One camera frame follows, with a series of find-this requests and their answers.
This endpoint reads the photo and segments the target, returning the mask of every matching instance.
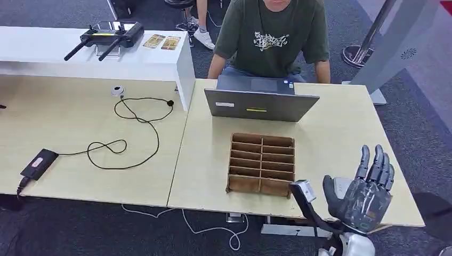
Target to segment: graphic print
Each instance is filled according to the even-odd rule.
[[[289,35],[275,38],[274,36],[269,34],[261,35],[260,32],[254,32],[254,37],[256,37],[256,39],[254,39],[254,46],[259,47],[262,52],[273,46],[282,47],[283,45],[286,45],[288,43],[287,39]]]

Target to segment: green t-shirt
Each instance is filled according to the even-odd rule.
[[[329,59],[323,0],[292,0],[280,12],[262,0],[232,0],[214,53],[261,77],[286,77],[303,52],[307,63]]]

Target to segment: laptop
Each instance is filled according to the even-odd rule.
[[[287,80],[219,76],[217,84],[220,88],[204,89],[204,93],[212,116],[298,122],[319,97],[296,95],[293,83],[290,86],[290,81],[285,81]]]

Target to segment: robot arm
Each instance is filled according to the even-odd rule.
[[[337,222],[328,223],[317,215],[311,202],[316,199],[307,180],[290,185],[303,215],[314,222],[315,227],[333,233],[319,256],[374,256],[375,248],[366,234],[380,224],[391,202],[394,168],[380,145],[375,147],[374,162],[368,172],[369,148],[362,147],[362,157],[353,181],[345,178],[324,177],[323,188],[331,216]]]

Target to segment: gray robotic hand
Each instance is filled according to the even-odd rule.
[[[391,202],[389,191],[394,183],[394,168],[383,148],[377,145],[374,162],[368,172],[369,148],[364,145],[361,151],[361,163],[343,199],[338,198],[334,181],[329,175],[324,177],[323,188],[329,214],[347,227],[366,234],[380,224]]]

